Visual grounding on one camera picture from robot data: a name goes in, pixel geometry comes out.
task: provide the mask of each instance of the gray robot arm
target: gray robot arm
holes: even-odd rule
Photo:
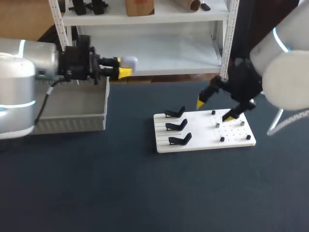
[[[0,139],[31,133],[57,83],[92,78],[97,84],[107,76],[118,80],[132,75],[137,62],[135,57],[100,58],[89,36],[80,36],[79,45],[67,46],[65,52],[51,43],[0,38]],[[54,81],[38,116],[35,80]]]

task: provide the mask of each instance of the wooden floor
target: wooden floor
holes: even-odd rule
[[[0,0],[0,37],[38,40],[53,24],[48,0]]]

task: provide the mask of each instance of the white shelf board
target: white shelf board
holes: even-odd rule
[[[87,10],[86,15],[78,16],[73,11],[67,11],[63,16],[65,26],[90,26],[90,25],[120,25],[120,24],[151,24],[151,23],[176,23],[200,22],[228,19],[228,9],[224,0],[205,0],[210,6],[210,11],[187,12],[174,0],[155,0],[154,15],[129,17],[126,14],[125,0],[109,0],[106,14],[95,15]]]
[[[136,56],[134,76],[219,73],[220,64],[212,38],[192,35],[149,35],[91,37],[91,44],[103,57]]]
[[[185,112],[181,118],[165,118],[165,114],[154,115],[157,151],[166,153],[254,146],[256,140],[245,114],[241,114],[236,120],[222,122],[222,116],[229,110],[216,110],[215,115],[211,114],[211,110]],[[180,125],[184,119],[188,120],[188,124],[183,131],[166,131],[166,123]],[[216,123],[220,123],[219,128],[216,128]],[[192,138],[186,146],[169,144],[169,137],[183,139],[188,133],[192,134]],[[246,139],[247,135],[251,135],[250,140]],[[225,138],[224,142],[220,142],[221,137]]]

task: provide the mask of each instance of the white cable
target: white cable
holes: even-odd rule
[[[280,109],[280,110],[278,111],[276,117],[275,117],[274,120],[272,121],[272,123],[271,123],[271,125],[270,125],[270,127],[269,127],[269,129],[268,129],[268,131],[267,131],[267,134],[268,134],[270,131],[272,131],[272,130],[276,127],[276,125],[278,124],[278,122],[279,122],[279,120],[280,120],[280,118],[281,118],[281,116],[282,116],[282,113],[283,113],[283,109]]]
[[[295,114],[292,117],[289,117],[288,119],[284,120],[283,122],[279,123],[277,127],[275,127],[274,129],[270,130],[267,132],[268,136],[272,136],[275,133],[277,133],[278,131],[280,131],[282,128],[286,127],[287,125],[298,121],[304,117],[308,117],[309,116],[309,110],[303,111],[301,113]]]

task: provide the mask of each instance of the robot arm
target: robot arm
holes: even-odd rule
[[[253,98],[264,90],[276,107],[300,110],[309,107],[309,0],[294,9],[250,53],[237,58],[228,69],[229,79],[214,77],[199,94],[197,108],[219,89],[239,103],[223,121],[238,118],[255,108]]]
[[[78,46],[58,52],[52,43],[0,38],[0,139],[30,134],[38,122],[48,96],[60,82],[131,76],[135,57],[100,58],[90,46],[89,36],[80,36]],[[35,80],[54,81],[45,95],[38,117],[34,115]]]

